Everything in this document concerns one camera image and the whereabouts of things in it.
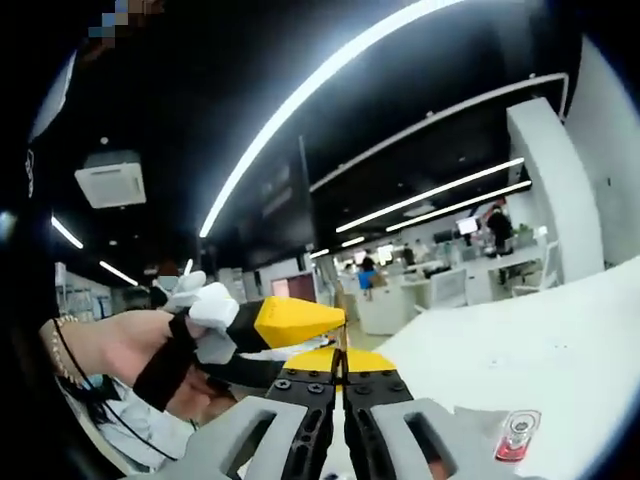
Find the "cable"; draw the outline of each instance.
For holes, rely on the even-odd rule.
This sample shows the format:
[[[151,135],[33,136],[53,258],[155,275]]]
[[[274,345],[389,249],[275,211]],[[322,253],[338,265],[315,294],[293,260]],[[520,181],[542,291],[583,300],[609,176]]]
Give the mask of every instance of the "cable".
[[[62,340],[62,344],[64,345],[64,349],[69,354],[69,358],[71,359],[71,362],[73,362],[73,365],[76,367],[76,370],[78,370],[78,372],[80,372],[80,376],[82,376],[82,379],[85,381],[85,383],[87,385],[91,385],[91,382],[89,381],[89,378],[87,377],[86,373],[84,373],[84,370],[82,370],[82,368],[78,364],[78,361],[76,360],[76,357],[73,355],[73,353],[71,353],[71,349],[67,345],[67,341],[64,339],[64,336],[62,335],[62,329],[60,328],[60,325],[58,325],[58,322],[56,320],[53,320],[53,324],[56,327],[56,331],[58,332],[58,336],[60,337],[60,340]],[[118,421],[122,424],[122,426],[124,428],[129,430],[129,432],[131,432],[134,437],[136,437],[138,440],[140,440],[146,446],[148,446],[152,450],[155,450],[157,453],[159,453],[160,455],[164,456],[168,460],[171,460],[171,461],[174,461],[174,462],[178,461],[177,458],[172,457],[171,455],[167,455],[162,450],[160,450],[158,447],[156,447],[155,445],[149,443],[146,439],[142,438],[142,436],[138,432],[136,432],[133,428],[131,428],[127,424],[127,422],[122,420],[122,418],[120,418],[120,416],[116,412],[113,411],[113,409],[111,408],[111,406],[107,402],[103,402],[103,405],[107,408],[107,410],[109,410],[109,412],[111,412],[111,415],[113,415],[114,417],[116,417],[118,419]]]

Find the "computer monitor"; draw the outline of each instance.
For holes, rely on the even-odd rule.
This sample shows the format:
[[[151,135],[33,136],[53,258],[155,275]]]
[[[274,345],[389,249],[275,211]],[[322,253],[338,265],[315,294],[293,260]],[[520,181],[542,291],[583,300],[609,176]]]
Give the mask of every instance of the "computer monitor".
[[[463,218],[462,220],[458,220],[457,223],[461,235],[468,235],[478,231],[476,217]]]

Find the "desk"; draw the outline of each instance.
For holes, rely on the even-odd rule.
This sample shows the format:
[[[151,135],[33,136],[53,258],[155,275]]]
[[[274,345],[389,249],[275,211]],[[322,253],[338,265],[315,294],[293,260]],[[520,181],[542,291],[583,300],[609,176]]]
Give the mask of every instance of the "desk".
[[[422,308],[429,308],[429,284],[431,280],[418,280],[416,282],[402,282],[400,288],[406,303],[404,314],[407,323],[418,314],[415,305]]]
[[[475,260],[462,262],[458,267],[467,270],[466,289],[469,305],[493,301],[491,277],[489,276],[489,272],[492,270],[533,262],[543,257],[544,249],[536,245],[515,250],[511,255],[496,258],[479,257]]]
[[[535,295],[423,313],[378,351],[414,397],[450,411],[541,411],[517,473],[574,480],[634,408],[639,343],[636,257]]]
[[[437,270],[438,268],[442,268],[444,266],[445,264],[441,260],[430,260],[428,262],[418,263],[416,265],[409,265],[407,268],[404,269],[404,271],[405,272],[416,272],[418,270],[431,271],[431,270]]]

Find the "screw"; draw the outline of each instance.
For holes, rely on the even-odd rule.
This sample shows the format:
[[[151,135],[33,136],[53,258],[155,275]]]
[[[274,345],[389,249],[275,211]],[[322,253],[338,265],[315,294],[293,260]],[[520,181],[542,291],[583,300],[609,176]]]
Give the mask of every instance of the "screw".
[[[367,385],[359,385],[356,387],[356,393],[358,395],[369,395],[371,393],[371,388]]]
[[[289,390],[291,388],[291,382],[289,380],[276,380],[274,383],[278,390]]]
[[[311,393],[322,393],[324,391],[324,386],[319,383],[310,383],[307,390]]]

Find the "white partition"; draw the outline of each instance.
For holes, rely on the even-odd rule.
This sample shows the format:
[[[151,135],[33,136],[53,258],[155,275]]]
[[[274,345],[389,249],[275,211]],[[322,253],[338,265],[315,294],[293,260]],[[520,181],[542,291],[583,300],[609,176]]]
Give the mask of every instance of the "white partition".
[[[525,159],[550,240],[560,241],[562,273],[572,282],[604,269],[600,219],[584,166],[545,98],[507,109],[514,150]]]
[[[612,264],[629,260],[640,253],[640,113],[587,38],[565,127],[596,197],[604,258]]]

